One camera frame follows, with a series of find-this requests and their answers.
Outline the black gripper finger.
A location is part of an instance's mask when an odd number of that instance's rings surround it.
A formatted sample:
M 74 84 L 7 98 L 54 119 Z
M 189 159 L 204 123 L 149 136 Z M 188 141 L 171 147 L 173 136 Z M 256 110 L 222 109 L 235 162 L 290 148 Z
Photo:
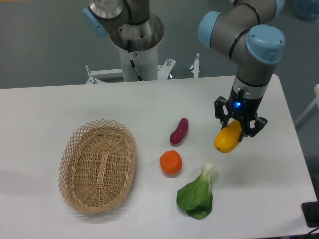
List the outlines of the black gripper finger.
M 268 120 L 263 117 L 255 116 L 254 119 L 240 119 L 240 125 L 243 137 L 254 137 L 268 123 Z
M 214 102 L 214 109 L 215 109 L 215 117 L 219 119 L 222 127 L 224 129 L 228 126 L 229 120 L 233 119 L 233 110 L 230 106 L 232 103 L 232 97 L 230 96 L 229 99 L 225 99 L 224 97 L 220 96 Z

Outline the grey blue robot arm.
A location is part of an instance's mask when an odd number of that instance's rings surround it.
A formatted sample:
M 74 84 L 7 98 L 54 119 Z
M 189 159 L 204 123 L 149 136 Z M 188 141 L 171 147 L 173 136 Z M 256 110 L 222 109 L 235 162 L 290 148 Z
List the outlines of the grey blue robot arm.
M 268 22 L 284 7 L 282 0 L 234 0 L 227 14 L 208 12 L 197 29 L 199 41 L 238 65 L 229 98 L 219 97 L 215 116 L 226 127 L 240 122 L 240 137 L 254 137 L 266 125 L 257 110 L 281 59 L 285 36 Z M 92 0 L 82 10 L 98 36 L 109 36 L 118 48 L 125 81 L 159 79 L 158 46 L 162 21 L 147 0 Z

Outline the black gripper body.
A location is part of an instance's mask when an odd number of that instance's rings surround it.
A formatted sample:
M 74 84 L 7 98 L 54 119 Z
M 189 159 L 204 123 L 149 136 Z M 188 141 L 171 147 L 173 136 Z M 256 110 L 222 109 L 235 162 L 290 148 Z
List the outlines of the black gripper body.
M 263 97 L 257 99 L 247 99 L 241 97 L 238 99 L 238 94 L 231 89 L 230 96 L 228 98 L 228 116 L 238 121 L 243 118 L 246 121 L 255 120 Z

